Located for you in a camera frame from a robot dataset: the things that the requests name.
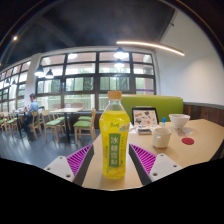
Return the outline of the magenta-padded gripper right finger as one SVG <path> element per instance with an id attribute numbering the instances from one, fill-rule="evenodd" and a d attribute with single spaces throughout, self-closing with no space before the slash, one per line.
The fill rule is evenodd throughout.
<path id="1" fill-rule="evenodd" d="M 133 144 L 129 145 L 129 155 L 143 185 L 152 183 L 182 169 L 180 165 L 164 153 L 155 155 Z"/>

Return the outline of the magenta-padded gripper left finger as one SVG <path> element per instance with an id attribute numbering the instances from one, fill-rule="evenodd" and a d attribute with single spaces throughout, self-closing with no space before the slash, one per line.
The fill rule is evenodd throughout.
<path id="1" fill-rule="evenodd" d="M 81 186 L 93 155 L 94 147 L 90 144 L 67 157 L 57 157 L 44 170 Z"/>

